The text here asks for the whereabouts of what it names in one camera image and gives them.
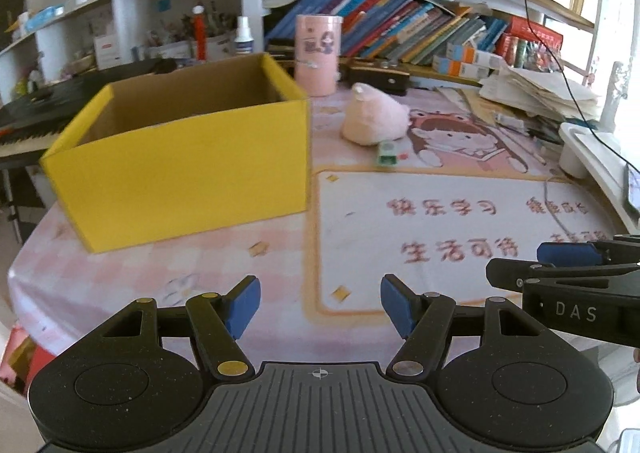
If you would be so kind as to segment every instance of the blue gripper pad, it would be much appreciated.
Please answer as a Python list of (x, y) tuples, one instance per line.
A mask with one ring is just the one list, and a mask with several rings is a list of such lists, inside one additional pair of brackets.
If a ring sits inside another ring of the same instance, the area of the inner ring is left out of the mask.
[(254, 276), (249, 284), (231, 301), (225, 326), (233, 339), (238, 340), (260, 306), (260, 281)]
[(603, 265), (602, 255), (592, 243), (544, 242), (538, 247), (538, 261), (556, 267)]
[(417, 324), (411, 316), (411, 304), (386, 277), (380, 283), (380, 301), (400, 337), (407, 339)]

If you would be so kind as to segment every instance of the spray bottle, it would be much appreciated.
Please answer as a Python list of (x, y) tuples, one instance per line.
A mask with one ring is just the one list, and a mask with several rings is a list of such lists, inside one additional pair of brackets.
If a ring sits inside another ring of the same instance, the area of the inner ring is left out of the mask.
[(251, 54), (254, 51), (254, 37), (249, 29), (249, 19), (238, 16), (238, 31), (234, 40), (236, 55)]

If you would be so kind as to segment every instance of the table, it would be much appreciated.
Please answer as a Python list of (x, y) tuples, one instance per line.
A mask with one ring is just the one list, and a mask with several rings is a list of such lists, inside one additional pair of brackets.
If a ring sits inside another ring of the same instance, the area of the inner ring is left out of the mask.
[[(306, 213), (91, 255), (55, 205), (9, 271), (22, 325), (60, 354), (133, 299), (181, 305), (255, 274), (262, 304), (239, 342), (254, 365), (376, 360), (384, 366), (402, 340), (377, 299), (382, 274), (396, 273), (418, 292), (482, 303), (500, 292), (484, 279), (490, 256), (535, 259), (540, 242), (567, 237), (541, 204), (554, 165), (540, 164), (532, 141), (473, 119), (456, 93), (410, 90), (399, 98), (413, 119), (398, 142), (401, 163), (375, 173), (376, 149), (340, 137), (350, 94), (343, 88), (312, 101), (313, 194)], [(575, 228), (572, 238), (615, 231), (587, 192), (570, 184), (549, 188), (551, 206)], [(363, 212), (367, 202), (373, 204)], [(540, 231), (518, 233), (514, 224), (511, 234), (497, 223), (510, 224), (514, 213)], [(485, 228), (487, 234), (479, 232)], [(168, 348), (190, 355), (185, 338), (170, 341)], [(455, 338), (450, 357), (477, 344)]]

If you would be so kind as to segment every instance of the crosshair mark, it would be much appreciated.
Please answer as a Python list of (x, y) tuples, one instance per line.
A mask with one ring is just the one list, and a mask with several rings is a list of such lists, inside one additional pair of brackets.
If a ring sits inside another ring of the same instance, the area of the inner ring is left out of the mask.
[(329, 372), (327, 372), (326, 370), (319, 368), (314, 370), (313, 372), (311, 372), (311, 375), (313, 375), (314, 377), (318, 378), (318, 379), (322, 379), (323, 377), (326, 377), (329, 375)]

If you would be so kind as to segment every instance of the cartoon girl print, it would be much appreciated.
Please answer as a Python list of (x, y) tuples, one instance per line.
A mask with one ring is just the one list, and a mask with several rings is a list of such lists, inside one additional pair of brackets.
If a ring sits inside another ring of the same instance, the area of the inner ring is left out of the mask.
[(320, 38), (320, 51), (323, 54), (331, 54), (334, 50), (334, 34), (330, 30), (326, 30)]
[(441, 168), (463, 160), (475, 161), (489, 171), (506, 157), (506, 163), (516, 172), (527, 173), (529, 166), (488, 128), (473, 122), (463, 114), (443, 114), (440, 111), (410, 111), (407, 131), (415, 154), (430, 168)]

